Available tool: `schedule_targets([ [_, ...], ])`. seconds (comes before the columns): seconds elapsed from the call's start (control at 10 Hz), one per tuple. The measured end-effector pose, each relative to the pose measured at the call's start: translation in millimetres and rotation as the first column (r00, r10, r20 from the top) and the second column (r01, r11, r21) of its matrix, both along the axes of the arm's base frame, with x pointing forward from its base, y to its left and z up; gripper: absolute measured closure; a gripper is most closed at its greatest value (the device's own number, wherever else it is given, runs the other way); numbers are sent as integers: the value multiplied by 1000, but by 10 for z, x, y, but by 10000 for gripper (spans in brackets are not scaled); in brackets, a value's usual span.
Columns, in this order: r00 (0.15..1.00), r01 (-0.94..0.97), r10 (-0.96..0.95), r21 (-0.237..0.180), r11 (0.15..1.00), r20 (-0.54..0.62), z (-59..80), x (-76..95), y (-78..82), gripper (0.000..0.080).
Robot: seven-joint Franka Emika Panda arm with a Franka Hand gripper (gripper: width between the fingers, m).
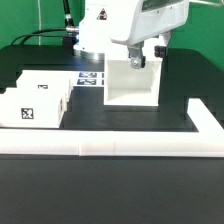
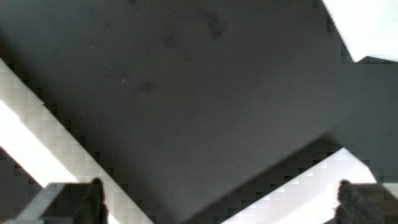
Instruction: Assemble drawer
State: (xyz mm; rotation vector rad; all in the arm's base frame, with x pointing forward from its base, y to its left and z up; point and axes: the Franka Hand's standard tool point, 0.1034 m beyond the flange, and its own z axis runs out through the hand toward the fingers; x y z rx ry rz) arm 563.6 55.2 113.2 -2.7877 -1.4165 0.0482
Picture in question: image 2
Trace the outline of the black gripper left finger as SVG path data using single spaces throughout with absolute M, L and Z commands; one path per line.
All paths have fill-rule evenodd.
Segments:
M 51 183 L 15 224 L 109 224 L 102 179 L 88 183 Z

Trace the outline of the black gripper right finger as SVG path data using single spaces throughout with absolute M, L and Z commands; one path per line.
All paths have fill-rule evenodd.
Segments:
M 337 224 L 398 224 L 398 183 L 353 183 L 338 188 Z

